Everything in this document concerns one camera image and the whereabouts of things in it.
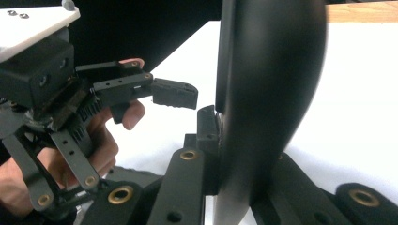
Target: brass insert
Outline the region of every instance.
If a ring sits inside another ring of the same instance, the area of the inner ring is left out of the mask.
[[[112,204],[121,204],[127,202],[131,199],[133,193],[133,188],[130,186],[122,186],[114,189],[108,195],[108,201]]]
[[[38,197],[38,205],[40,206],[46,206],[51,202],[51,197],[50,195],[44,194]]]
[[[348,194],[355,202],[362,205],[368,207],[378,207],[380,205],[378,198],[366,190],[351,189],[348,191]]]
[[[96,178],[94,176],[87,176],[87,178],[85,178],[85,183],[88,186],[93,186],[96,184]]]
[[[198,153],[193,150],[184,151],[179,155],[184,160],[193,160],[198,158]]]

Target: screw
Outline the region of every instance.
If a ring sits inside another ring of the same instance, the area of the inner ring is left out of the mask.
[[[10,16],[16,16],[16,15],[18,15],[18,13],[17,13],[16,11],[14,11],[14,10],[9,10],[9,11],[7,11],[7,14],[10,15]]]
[[[20,17],[21,17],[22,19],[28,19],[28,18],[29,18],[29,15],[26,14],[26,13],[23,13],[23,14],[20,15]]]

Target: wooden surface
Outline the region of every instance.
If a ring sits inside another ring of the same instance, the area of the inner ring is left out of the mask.
[[[328,5],[329,23],[398,23],[398,1]]]

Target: human hand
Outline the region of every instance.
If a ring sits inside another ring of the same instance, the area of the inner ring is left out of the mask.
[[[144,65],[144,61],[141,59],[124,60],[120,63],[131,61],[138,62],[141,67]],[[138,100],[132,101],[123,116],[122,124],[124,128],[133,129],[144,114],[144,105]],[[99,176],[105,175],[115,165],[115,156],[118,152],[117,144],[105,126],[105,123],[111,118],[111,111],[106,108],[96,114],[87,126],[95,149],[89,158],[89,162],[99,173]],[[78,184],[58,150],[44,148],[38,154],[38,159],[61,188]],[[27,216],[33,209],[27,186],[23,181],[22,171],[13,158],[0,166],[0,204],[18,218]]]

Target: white table surface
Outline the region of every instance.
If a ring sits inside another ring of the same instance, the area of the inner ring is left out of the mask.
[[[209,22],[164,60],[157,78],[190,83],[198,108],[214,104],[219,22]],[[375,188],[398,204],[398,23],[332,23],[314,101],[286,153],[321,188]],[[164,174],[196,111],[141,100],[146,115],[132,131],[107,123],[119,144],[117,165]],[[206,224],[212,224],[207,198]],[[255,224],[251,212],[240,223]]]

